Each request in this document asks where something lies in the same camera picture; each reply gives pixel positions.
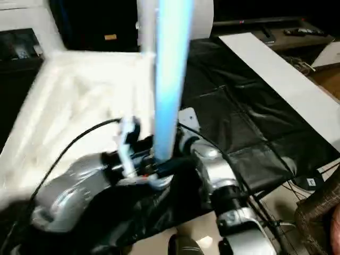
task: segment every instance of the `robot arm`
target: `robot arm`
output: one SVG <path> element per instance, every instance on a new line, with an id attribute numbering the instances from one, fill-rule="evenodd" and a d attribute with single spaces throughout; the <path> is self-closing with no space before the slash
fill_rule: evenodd
<path id="1" fill-rule="evenodd" d="M 183 150 L 192 155 L 217 216 L 221 254 L 276 254 L 239 182 L 222 153 L 208 141 L 184 135 Z"/>

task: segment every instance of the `television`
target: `television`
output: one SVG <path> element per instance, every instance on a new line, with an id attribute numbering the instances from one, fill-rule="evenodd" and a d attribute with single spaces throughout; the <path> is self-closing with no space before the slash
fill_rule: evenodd
<path id="1" fill-rule="evenodd" d="M 294 21 L 308 14 L 306 6 L 287 2 L 214 0 L 214 26 Z"/>

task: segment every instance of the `wooden floor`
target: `wooden floor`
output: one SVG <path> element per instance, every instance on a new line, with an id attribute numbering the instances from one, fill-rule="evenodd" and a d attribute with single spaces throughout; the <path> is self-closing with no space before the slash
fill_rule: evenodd
<path id="1" fill-rule="evenodd" d="M 340 99 L 340 67 L 316 72 L 310 76 L 317 84 L 324 87 L 337 99 Z"/>

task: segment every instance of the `black cloth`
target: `black cloth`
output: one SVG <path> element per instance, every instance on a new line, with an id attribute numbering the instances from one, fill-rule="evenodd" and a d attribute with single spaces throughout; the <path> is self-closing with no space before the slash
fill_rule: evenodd
<path id="1" fill-rule="evenodd" d="M 339 158 L 219 39 L 190 45 L 182 101 L 182 108 L 187 107 L 194 108 L 201 132 L 225 150 L 253 191 L 280 185 Z M 49 254 L 86 254 L 108 244 L 133 244 L 210 210 L 198 175 L 194 169 L 184 169 L 161 192 L 148 187 L 107 190 L 93 201 L 72 233 L 48 236 L 32 230 L 24 246 L 30 254 L 38 254 L 37 247 L 44 254 L 46 249 Z"/>

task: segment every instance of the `black cable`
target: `black cable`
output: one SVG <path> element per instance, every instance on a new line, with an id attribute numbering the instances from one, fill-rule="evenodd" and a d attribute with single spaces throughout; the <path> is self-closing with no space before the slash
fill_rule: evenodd
<path id="1" fill-rule="evenodd" d="M 291 183 L 289 181 L 287 181 L 287 183 L 288 183 L 289 187 L 291 188 L 291 190 L 293 191 L 294 195 L 297 197 L 298 201 L 300 201 L 300 198 L 299 198 L 298 194 L 296 193 L 296 191 L 293 189 Z"/>
<path id="2" fill-rule="evenodd" d="M 334 166 L 331 166 L 331 167 L 327 168 L 326 170 L 322 171 L 321 174 L 324 174 L 324 173 L 328 172 L 329 170 L 332 170 L 334 167 L 339 166 L 339 165 L 340 165 L 340 163 L 338 163 Z"/>
<path id="3" fill-rule="evenodd" d="M 107 121 L 103 121 L 87 130 L 85 130 L 84 132 L 82 132 L 80 135 L 78 135 L 76 138 L 74 138 L 69 145 L 66 146 L 66 148 L 60 153 L 60 155 L 58 156 L 58 158 L 54 161 L 54 163 L 52 164 L 52 166 L 50 167 L 50 169 L 47 171 L 47 173 L 45 174 L 44 178 L 42 178 L 41 182 L 39 183 L 39 185 L 36 187 L 36 189 L 34 190 L 33 194 L 31 195 L 27 206 L 23 209 L 22 213 L 19 214 L 17 220 L 13 223 L 11 230 L 9 231 L 9 233 L 6 236 L 5 241 L 3 242 L 3 245 L 1 246 L 0 249 L 0 255 L 4 254 L 4 251 L 6 249 L 6 246 L 9 243 L 9 240 L 12 236 L 12 234 L 14 233 L 14 230 L 16 228 L 16 226 L 18 225 L 18 223 L 22 220 L 25 219 L 27 214 L 30 213 L 30 208 L 32 207 L 32 205 L 34 204 L 34 200 L 39 192 L 39 190 L 41 189 L 41 187 L 43 186 L 44 182 L 47 180 L 47 178 L 49 177 L 49 175 L 51 174 L 51 172 L 53 171 L 53 169 L 56 167 L 56 165 L 59 163 L 59 161 L 61 160 L 61 158 L 64 156 L 64 154 L 81 138 L 83 138 L 85 135 L 87 135 L 88 133 L 91 133 L 92 131 L 105 126 L 107 124 L 111 124 L 111 123 L 117 123 L 120 122 L 120 118 L 115 118 L 112 120 L 107 120 Z"/>
<path id="4" fill-rule="evenodd" d="M 293 191 L 292 189 L 286 187 L 286 186 L 283 185 L 283 184 L 282 184 L 282 187 L 284 187 L 284 188 L 286 188 L 286 189 L 288 189 L 288 190 L 290 190 L 290 191 Z M 306 197 L 305 195 L 303 195 L 302 193 L 299 193 L 299 192 L 297 192 L 297 191 L 296 191 L 296 193 L 299 194 L 300 196 L 302 196 L 303 198 L 307 198 L 307 197 Z"/>
<path id="5" fill-rule="evenodd" d="M 207 138 L 206 136 L 204 136 L 203 134 L 201 134 L 200 132 L 196 131 L 195 129 L 192 129 L 182 123 L 178 123 L 178 125 L 182 128 L 185 128 L 191 132 L 193 132 L 194 134 L 202 137 L 203 139 L 205 139 L 206 141 L 208 141 L 209 143 L 211 143 L 213 146 L 215 146 L 219 152 L 222 154 L 223 158 L 229 162 L 228 160 L 228 156 L 227 154 L 225 154 L 223 152 L 222 149 L 220 149 L 220 147 L 218 145 L 216 145 L 216 143 L 214 143 L 211 139 Z M 264 208 L 264 206 L 262 205 L 262 203 L 259 201 L 259 199 L 256 197 L 256 195 L 253 194 L 253 192 L 251 191 L 249 185 L 247 184 L 247 182 L 245 181 L 245 179 L 242 177 L 242 175 L 237 172 L 237 171 L 234 171 L 234 174 L 237 175 L 236 178 L 239 178 L 241 180 L 241 182 L 243 183 L 243 185 L 245 186 L 247 192 L 248 192 L 248 195 L 252 196 L 254 201 L 257 203 L 257 205 L 259 206 L 260 210 L 263 212 L 263 214 L 266 216 L 267 220 L 265 220 L 267 223 L 268 223 L 268 228 L 269 230 L 272 232 L 272 234 L 274 235 L 275 239 L 278 241 L 279 245 L 281 246 L 282 250 L 285 250 L 284 248 L 284 245 L 283 245 L 283 242 L 282 242 L 282 239 L 280 237 L 280 234 L 279 232 L 277 231 L 277 228 L 275 226 L 272 225 L 272 221 L 273 219 L 271 218 L 269 212 Z M 255 206 L 251 203 L 250 199 L 248 201 L 248 203 L 250 204 L 250 206 L 252 208 L 255 208 Z"/>

